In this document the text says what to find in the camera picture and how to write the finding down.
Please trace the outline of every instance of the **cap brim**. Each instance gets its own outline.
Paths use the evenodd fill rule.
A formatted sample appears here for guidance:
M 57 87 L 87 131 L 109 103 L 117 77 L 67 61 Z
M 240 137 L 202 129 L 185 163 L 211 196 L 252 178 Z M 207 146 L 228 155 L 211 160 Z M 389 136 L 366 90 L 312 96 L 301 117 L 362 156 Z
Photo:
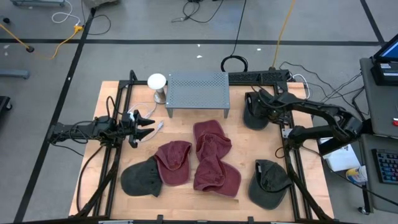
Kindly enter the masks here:
M 287 188 L 279 192 L 266 192 L 257 183 L 256 173 L 254 173 L 249 186 L 249 198 L 261 208 L 272 210 L 281 203 L 286 191 Z
M 159 196 L 161 185 L 159 187 L 151 188 L 143 186 L 137 179 L 137 172 L 143 167 L 147 161 L 140 162 L 128 167 L 122 172 L 120 183 L 123 191 L 130 196 L 153 195 Z
M 263 130 L 267 126 L 268 119 L 267 118 L 256 118 L 255 116 L 253 116 L 249 111 L 248 100 L 245 99 L 243 123 L 244 123 L 244 125 L 246 125 L 246 127 L 250 128 L 252 130 L 259 131 L 259 130 Z
M 169 186 L 185 184 L 188 182 L 190 176 L 189 155 L 180 168 L 176 170 L 169 170 L 159 159 L 157 159 L 157 168 L 164 184 Z
M 195 123 L 193 125 L 193 136 L 195 137 L 196 141 L 203 134 L 209 134 L 209 133 L 219 134 L 221 136 L 225 136 L 223 128 L 221 127 L 219 122 L 216 121 L 216 120 L 209 120 L 209 121 L 205 121 L 205 122 L 199 122 L 199 123 Z
M 224 184 L 214 190 L 216 193 L 225 195 L 228 197 L 235 197 L 238 194 L 239 187 L 241 185 L 241 173 L 235 167 L 221 162 L 225 169 L 225 181 Z

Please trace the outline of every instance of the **wooden board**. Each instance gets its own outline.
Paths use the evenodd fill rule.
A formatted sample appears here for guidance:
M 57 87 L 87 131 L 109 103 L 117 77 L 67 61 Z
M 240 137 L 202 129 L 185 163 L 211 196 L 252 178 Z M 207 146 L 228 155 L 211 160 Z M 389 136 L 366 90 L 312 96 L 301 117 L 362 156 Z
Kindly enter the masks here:
M 95 116 L 106 114 L 106 97 L 111 95 L 115 98 L 117 86 L 118 82 L 103 82 Z M 137 149 L 131 148 L 127 140 L 123 143 L 111 218 L 154 220 L 157 215 L 161 214 L 165 220 L 245 221 L 249 216 L 252 216 L 255 221 L 294 221 L 289 192 L 275 210 L 264 210 L 249 200 L 248 187 L 254 173 L 254 161 L 256 159 L 268 159 L 277 162 L 282 167 L 285 167 L 285 163 L 283 159 L 275 157 L 275 150 L 282 145 L 278 125 L 269 124 L 262 131 L 253 131 L 243 124 L 244 93 L 247 91 L 252 91 L 250 86 L 230 87 L 231 109 L 227 119 L 223 118 L 222 110 L 174 110 L 174 116 L 170 119 L 164 105 L 158 105 L 151 116 L 151 119 L 155 120 L 156 123 L 151 126 L 156 128 L 160 121 L 164 121 L 162 130 L 150 141 L 139 143 Z M 289 91 L 300 98 L 305 97 L 301 83 L 289 83 Z M 146 103 L 149 108 L 145 106 L 137 107 L 141 114 L 146 114 L 155 106 L 153 93 L 154 91 L 147 86 L 133 86 L 130 106 L 136 103 Z M 163 185 L 158 198 L 152 195 L 131 197 L 123 192 L 120 185 L 120 175 L 125 168 L 145 161 L 156 152 L 159 146 L 170 141 L 192 142 L 193 148 L 195 148 L 192 133 L 193 124 L 209 119 L 218 120 L 227 137 L 232 141 L 232 149 L 222 161 L 231 164 L 241 173 L 242 182 L 236 198 L 226 198 L 211 192 L 205 193 L 193 189 L 193 178 L 198 166 L 198 159 L 192 151 L 190 153 L 191 176 L 188 183 L 177 187 Z M 296 125 L 312 126 L 309 114 L 294 111 L 294 121 Z M 318 150 L 315 141 L 306 141 L 304 145 Z M 97 150 L 98 146 L 99 143 L 96 141 L 89 142 L 82 165 Z M 94 157 L 83 174 L 80 195 L 81 207 L 90 199 L 98 186 L 104 152 L 103 149 Z M 304 150 L 300 152 L 308 190 L 325 213 L 333 217 L 320 158 L 311 152 Z M 298 189 L 297 192 L 300 214 L 301 217 L 305 217 L 301 194 Z M 107 195 L 108 190 L 105 190 L 100 214 L 104 213 Z M 75 213 L 76 193 L 70 209 L 71 215 Z

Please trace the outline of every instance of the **concrete floor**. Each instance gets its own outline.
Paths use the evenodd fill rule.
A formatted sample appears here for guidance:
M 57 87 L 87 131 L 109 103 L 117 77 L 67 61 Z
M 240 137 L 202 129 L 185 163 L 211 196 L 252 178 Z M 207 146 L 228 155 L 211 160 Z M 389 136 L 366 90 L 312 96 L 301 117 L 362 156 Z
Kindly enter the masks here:
M 81 17 L 80 0 L 70 0 L 73 14 Z M 85 44 L 74 73 L 59 121 L 74 123 L 91 119 L 100 85 L 103 80 L 127 79 L 130 69 L 138 78 L 146 79 L 153 73 L 173 71 L 218 71 L 221 60 L 233 49 L 230 44 L 159 44 L 156 40 L 234 40 L 238 31 L 243 0 L 226 0 L 213 20 L 207 24 L 193 21 L 171 23 L 181 17 L 185 0 L 122 0 L 115 6 L 97 10 L 95 15 L 106 14 L 112 21 L 111 30 L 104 35 L 89 35 L 88 40 L 154 40 L 147 44 L 129 41 L 127 44 Z M 398 14 L 395 0 L 366 0 L 384 40 L 398 32 Z M 205 0 L 198 19 L 205 20 L 218 2 Z M 242 22 L 240 40 L 277 40 L 289 0 L 249 0 Z M 88 17 L 89 9 L 84 8 Z M 0 1 L 0 15 L 8 16 L 10 30 L 23 39 L 42 39 L 42 44 L 31 44 L 37 52 L 51 55 L 56 44 L 48 39 L 66 39 L 73 32 L 74 18 L 54 24 L 51 15 L 68 11 L 57 6 L 27 4 L 15 7 L 9 1 Z M 93 21 L 90 33 L 106 30 L 107 20 Z M 30 71 L 28 80 L 0 78 L 0 95 L 12 98 L 13 110 L 1 121 L 0 130 L 0 223 L 13 222 L 30 174 L 39 154 L 45 133 L 77 45 L 65 44 L 56 59 L 48 61 L 28 54 L 19 44 L 10 44 L 10 38 L 0 30 L 0 68 L 18 68 Z M 379 47 L 360 0 L 300 0 L 296 2 L 283 36 L 284 40 L 324 41 L 322 45 L 295 42 L 300 45 L 282 45 L 277 65 L 283 61 L 302 64 L 317 72 L 325 81 L 338 87 L 359 73 L 359 59 L 370 57 Z M 339 46 L 331 41 L 340 42 Z M 249 61 L 249 70 L 266 70 L 272 63 L 275 45 L 238 45 L 235 54 Z M 230 72 L 242 70 L 242 65 L 229 61 Z M 300 73 L 308 82 L 322 85 L 316 77 L 301 68 L 285 65 L 292 73 Z M 363 85 L 357 79 L 342 93 Z M 312 100 L 319 101 L 322 92 L 311 86 Z M 341 98 L 329 101 L 353 111 Z M 365 95 L 358 104 L 367 111 Z M 315 125 L 322 121 L 315 119 Z M 66 142 L 65 145 L 83 152 L 84 146 Z M 24 221 L 65 218 L 70 209 L 81 157 L 68 150 L 50 147 L 45 158 Z M 335 217 L 346 222 L 395 223 L 398 215 L 375 211 L 362 215 L 356 208 L 363 205 L 362 192 L 356 187 L 325 172 Z

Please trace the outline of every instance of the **maroon baseball cap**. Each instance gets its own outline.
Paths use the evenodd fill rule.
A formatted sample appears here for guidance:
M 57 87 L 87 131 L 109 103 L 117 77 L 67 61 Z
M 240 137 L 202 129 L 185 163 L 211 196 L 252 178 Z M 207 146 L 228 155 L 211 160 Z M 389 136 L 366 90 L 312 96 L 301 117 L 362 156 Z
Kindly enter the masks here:
M 235 197 L 241 185 L 241 174 L 233 166 L 221 162 L 214 156 L 200 161 L 193 180 L 193 188 L 204 192 L 214 191 L 228 197 Z
M 164 184 L 178 186 L 190 176 L 189 152 L 192 144 L 186 141 L 170 141 L 155 153 L 157 168 Z
M 195 140 L 204 134 L 219 134 L 220 136 L 225 136 L 223 128 L 216 120 L 209 120 L 205 122 L 198 122 L 193 125 L 193 135 Z
M 196 154 L 199 161 L 213 154 L 222 159 L 231 148 L 232 144 L 229 138 L 219 134 L 203 134 L 197 139 Z

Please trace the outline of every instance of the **dark gray baseball cap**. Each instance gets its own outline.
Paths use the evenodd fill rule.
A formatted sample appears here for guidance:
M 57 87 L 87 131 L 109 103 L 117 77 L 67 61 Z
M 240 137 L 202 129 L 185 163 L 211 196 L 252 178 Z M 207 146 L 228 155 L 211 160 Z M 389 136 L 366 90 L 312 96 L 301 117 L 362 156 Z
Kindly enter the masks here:
M 262 130 L 268 124 L 268 118 L 262 114 L 262 108 L 258 102 L 259 97 L 256 92 L 246 93 L 244 96 L 243 123 L 252 130 Z
M 292 181 L 283 167 L 266 159 L 255 162 L 253 178 L 249 186 L 249 198 L 256 205 L 268 210 L 278 207 Z
M 152 156 L 144 162 L 134 164 L 125 169 L 121 175 L 123 191 L 130 196 L 159 196 L 162 179 L 157 170 L 157 163 Z

